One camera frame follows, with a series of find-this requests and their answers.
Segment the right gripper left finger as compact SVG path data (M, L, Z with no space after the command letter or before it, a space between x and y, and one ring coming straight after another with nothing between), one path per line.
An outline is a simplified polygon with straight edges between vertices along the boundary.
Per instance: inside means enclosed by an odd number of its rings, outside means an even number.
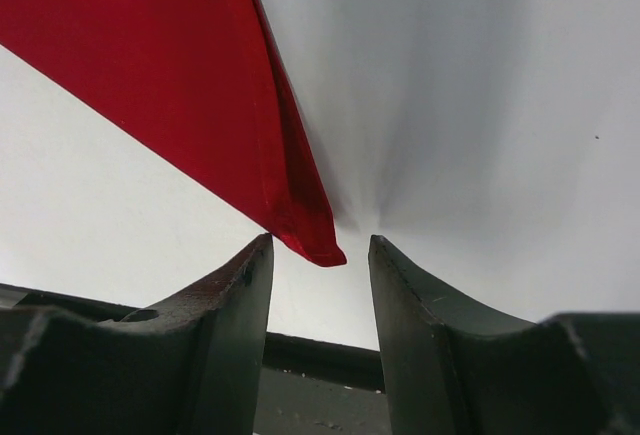
M1 312L5 434L249 434L273 243L132 312L25 296Z

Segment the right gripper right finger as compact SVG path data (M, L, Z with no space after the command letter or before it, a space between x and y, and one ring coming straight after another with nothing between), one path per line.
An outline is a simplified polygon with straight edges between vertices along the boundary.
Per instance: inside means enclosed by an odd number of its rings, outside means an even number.
M373 236L369 272L396 434L635 434L639 317L532 323L465 295Z

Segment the red cloth napkin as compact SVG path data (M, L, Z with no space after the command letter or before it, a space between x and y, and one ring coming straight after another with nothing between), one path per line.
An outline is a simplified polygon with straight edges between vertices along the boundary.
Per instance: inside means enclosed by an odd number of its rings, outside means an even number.
M1 0L1 43L292 251L345 263L261 0Z

